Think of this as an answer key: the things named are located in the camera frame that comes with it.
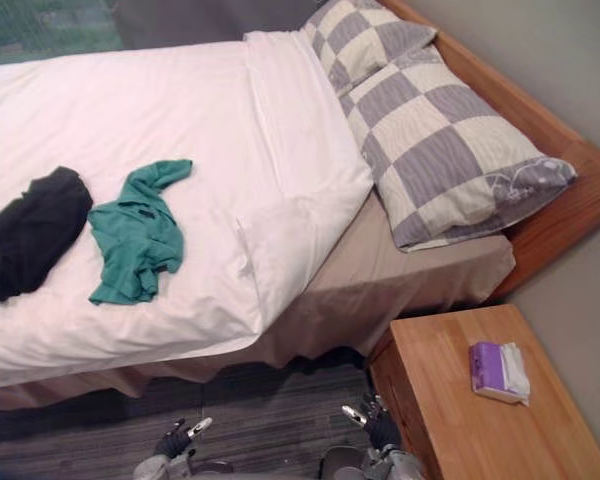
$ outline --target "wood grain surface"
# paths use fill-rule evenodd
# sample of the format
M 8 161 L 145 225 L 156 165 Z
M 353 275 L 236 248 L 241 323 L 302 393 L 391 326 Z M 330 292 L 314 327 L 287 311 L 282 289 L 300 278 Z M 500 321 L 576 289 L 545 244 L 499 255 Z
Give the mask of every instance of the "wood grain surface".
M 513 305 L 396 320 L 391 333 L 374 382 L 428 478 L 600 479 L 600 449 Z M 520 347 L 529 407 L 471 391 L 468 349 L 481 340 Z
M 433 25 L 403 0 L 380 3 L 405 20 Z M 600 226 L 600 150 L 450 35 L 439 31 L 434 43 L 459 78 L 540 151 L 567 160 L 579 175 L 558 200 L 504 231 L 517 266 L 491 296 L 492 301 L 502 299 Z

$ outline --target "bedside table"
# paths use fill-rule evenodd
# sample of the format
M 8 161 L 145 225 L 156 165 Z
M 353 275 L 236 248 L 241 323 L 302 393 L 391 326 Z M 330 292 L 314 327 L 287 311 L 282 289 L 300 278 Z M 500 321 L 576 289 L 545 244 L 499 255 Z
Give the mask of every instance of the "bedside table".
M 530 406 L 471 390 L 469 346 L 515 342 Z M 391 322 L 370 356 L 378 393 L 428 479 L 600 479 L 600 449 L 513 305 Z

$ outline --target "beige bed skirt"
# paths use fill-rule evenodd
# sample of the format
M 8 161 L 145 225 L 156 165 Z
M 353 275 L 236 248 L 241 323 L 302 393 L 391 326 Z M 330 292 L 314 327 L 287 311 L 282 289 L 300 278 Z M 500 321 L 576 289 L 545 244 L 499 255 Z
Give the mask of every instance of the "beige bed skirt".
M 282 368 L 296 356 L 317 358 L 340 346 L 367 355 L 401 313 L 477 305 L 514 264 L 511 244 L 502 235 L 402 253 L 372 194 L 305 292 L 250 347 L 2 387 L 0 410 L 40 407 L 107 388 L 139 397 L 152 378 L 206 382 L 230 365 L 264 362 Z

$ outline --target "tissue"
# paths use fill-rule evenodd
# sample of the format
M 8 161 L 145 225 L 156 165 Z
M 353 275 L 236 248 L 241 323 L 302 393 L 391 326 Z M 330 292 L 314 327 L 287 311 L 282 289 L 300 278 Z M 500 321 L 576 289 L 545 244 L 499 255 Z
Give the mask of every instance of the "tissue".
M 515 343 L 478 342 L 469 347 L 469 362 L 471 388 L 476 394 L 529 405 L 531 385 Z

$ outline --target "white bedding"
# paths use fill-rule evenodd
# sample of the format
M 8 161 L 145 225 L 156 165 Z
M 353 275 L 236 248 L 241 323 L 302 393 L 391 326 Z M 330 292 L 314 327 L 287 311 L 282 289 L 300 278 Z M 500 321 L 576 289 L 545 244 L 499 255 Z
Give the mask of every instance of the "white bedding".
M 151 303 L 94 306 L 89 225 L 40 289 L 0 304 L 0 386 L 247 347 L 307 285 L 371 186 L 300 33 L 0 67 L 0 210 L 58 165 L 94 204 L 190 158 L 163 197 L 185 237 Z

